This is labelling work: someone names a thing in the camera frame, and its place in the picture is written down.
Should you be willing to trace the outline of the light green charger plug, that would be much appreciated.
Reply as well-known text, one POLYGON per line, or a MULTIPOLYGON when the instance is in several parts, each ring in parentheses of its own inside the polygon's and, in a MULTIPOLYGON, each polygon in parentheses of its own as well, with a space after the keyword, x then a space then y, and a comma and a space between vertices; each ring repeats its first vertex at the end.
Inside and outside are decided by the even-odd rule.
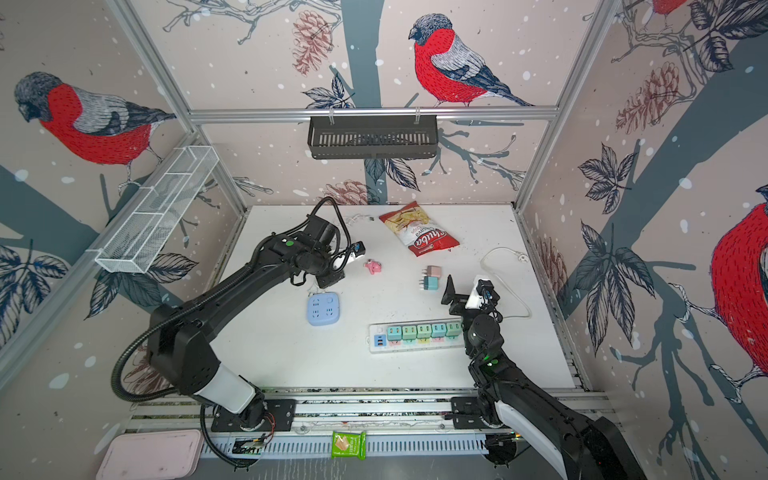
POLYGON ((460 336, 462 332, 463 332, 462 325, 459 322, 450 322, 446 324, 445 336, 447 338, 456 338, 460 336))

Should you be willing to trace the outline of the teal charger plug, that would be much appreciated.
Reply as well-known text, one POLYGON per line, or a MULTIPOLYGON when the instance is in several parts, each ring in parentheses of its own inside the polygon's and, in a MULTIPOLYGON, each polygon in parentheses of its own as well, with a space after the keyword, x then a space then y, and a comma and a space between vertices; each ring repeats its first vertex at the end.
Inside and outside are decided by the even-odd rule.
POLYGON ((437 291, 439 289, 439 278, 433 276, 424 276, 420 285, 425 291, 437 291))
POLYGON ((431 325, 432 338, 444 338, 446 336, 447 326, 445 323, 434 323, 431 325))
POLYGON ((387 328, 386 331, 387 334, 387 341, 388 342, 399 342, 403 338, 403 332, 401 326, 390 326, 387 328))

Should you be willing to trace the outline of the white multicolour power strip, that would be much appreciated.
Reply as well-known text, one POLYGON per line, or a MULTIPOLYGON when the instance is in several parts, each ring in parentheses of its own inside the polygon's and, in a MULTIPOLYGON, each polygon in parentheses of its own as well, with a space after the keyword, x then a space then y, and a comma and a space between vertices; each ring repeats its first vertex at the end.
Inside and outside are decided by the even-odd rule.
POLYGON ((462 325, 451 319, 377 323, 369 326, 372 354, 463 348, 462 325))

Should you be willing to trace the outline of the pink usb charger plug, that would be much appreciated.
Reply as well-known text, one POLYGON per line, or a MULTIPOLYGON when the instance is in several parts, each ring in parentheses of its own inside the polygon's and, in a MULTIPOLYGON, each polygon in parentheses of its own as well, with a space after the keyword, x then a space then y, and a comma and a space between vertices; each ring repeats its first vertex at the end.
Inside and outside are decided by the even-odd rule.
POLYGON ((426 277, 433 277, 440 279, 443 275, 442 268, 435 265, 428 265, 424 270, 424 275, 426 277))

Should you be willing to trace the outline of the blue square socket cube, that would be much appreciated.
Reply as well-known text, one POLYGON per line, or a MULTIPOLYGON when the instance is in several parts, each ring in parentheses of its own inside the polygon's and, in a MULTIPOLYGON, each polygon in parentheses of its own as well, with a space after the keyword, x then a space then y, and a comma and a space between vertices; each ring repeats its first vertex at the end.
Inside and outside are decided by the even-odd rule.
POLYGON ((316 293, 308 298, 307 320, 315 327, 335 324, 340 318, 339 296, 334 292, 316 293))

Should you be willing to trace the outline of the teal charger plug front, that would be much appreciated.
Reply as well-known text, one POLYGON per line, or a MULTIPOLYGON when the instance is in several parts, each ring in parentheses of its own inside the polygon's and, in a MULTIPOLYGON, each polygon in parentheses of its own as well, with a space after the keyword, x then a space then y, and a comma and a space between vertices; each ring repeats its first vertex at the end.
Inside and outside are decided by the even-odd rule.
POLYGON ((447 326, 445 323, 434 323, 431 325, 432 338, 444 338, 446 336, 447 326))

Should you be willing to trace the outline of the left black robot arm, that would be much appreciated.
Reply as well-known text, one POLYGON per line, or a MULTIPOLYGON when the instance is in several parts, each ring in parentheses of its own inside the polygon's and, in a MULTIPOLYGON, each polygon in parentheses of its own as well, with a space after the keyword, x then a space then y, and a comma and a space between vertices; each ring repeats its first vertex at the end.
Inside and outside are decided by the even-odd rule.
POLYGON ((354 250, 340 206, 322 198, 298 225, 260 240, 245 264, 209 291, 180 306, 157 307, 147 329, 116 360, 113 393, 130 403, 180 394, 226 411, 246 430, 258 427, 267 415, 263 392, 222 362, 214 341, 275 287, 298 287, 308 278, 321 286, 337 283, 354 250), (140 346, 167 388, 146 394, 127 390, 123 371, 140 346))

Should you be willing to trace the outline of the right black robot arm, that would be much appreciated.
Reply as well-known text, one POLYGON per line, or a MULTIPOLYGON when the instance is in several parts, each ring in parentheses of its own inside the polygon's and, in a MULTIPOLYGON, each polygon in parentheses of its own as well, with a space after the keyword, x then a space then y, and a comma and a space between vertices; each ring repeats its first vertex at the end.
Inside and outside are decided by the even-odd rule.
POLYGON ((536 385, 503 350, 500 296, 478 277, 471 293, 456 292, 451 276, 441 303, 461 318, 468 371, 478 391, 480 417, 520 434, 563 479, 644 479, 619 428, 593 420, 536 385))

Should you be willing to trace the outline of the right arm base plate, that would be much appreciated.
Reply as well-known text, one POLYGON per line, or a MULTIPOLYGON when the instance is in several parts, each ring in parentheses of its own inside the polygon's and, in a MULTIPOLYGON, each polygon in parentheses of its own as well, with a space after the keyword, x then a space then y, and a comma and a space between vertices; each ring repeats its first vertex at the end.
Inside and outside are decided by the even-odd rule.
POLYGON ((502 424, 494 405, 484 397, 459 396, 450 399, 450 412, 445 415, 456 430, 499 429, 502 424))

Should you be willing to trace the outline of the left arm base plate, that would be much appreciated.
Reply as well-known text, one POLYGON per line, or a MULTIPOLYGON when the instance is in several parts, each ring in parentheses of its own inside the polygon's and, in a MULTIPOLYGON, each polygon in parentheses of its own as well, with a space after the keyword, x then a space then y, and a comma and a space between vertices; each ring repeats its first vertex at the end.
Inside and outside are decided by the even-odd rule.
POLYGON ((295 399, 262 399, 234 414, 218 407, 213 414, 213 432, 288 432, 291 430, 297 402, 295 399))

